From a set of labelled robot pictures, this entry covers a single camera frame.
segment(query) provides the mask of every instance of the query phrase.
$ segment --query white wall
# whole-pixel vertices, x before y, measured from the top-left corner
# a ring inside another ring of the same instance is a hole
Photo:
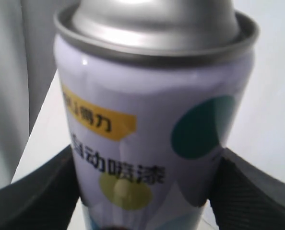
[[[256,65],[228,141],[239,156],[285,182],[285,0],[234,0],[260,26]],[[204,218],[214,225],[212,212]]]

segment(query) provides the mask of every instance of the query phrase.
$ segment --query yellow label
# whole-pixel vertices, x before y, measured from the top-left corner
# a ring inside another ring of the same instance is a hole
[[[121,140],[136,131],[136,116],[91,104],[62,85],[69,112],[86,128],[111,140]]]

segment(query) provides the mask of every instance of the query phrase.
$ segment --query green circle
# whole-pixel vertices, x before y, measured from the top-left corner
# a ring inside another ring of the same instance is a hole
[[[197,159],[226,138],[235,101],[232,96],[212,98],[189,110],[174,127],[171,144],[177,155]]]

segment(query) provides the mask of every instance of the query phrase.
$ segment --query white surface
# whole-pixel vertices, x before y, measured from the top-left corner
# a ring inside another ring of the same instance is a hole
[[[236,0],[237,9],[261,27],[256,66],[228,146],[259,169],[285,182],[285,1]],[[15,179],[30,173],[70,142],[55,77],[27,143]],[[78,211],[69,229],[83,228]],[[213,226],[210,208],[204,218]]]

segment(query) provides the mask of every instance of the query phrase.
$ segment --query can label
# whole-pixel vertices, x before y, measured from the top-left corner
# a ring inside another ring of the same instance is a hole
[[[195,229],[252,56],[171,71],[56,46],[89,229]]]

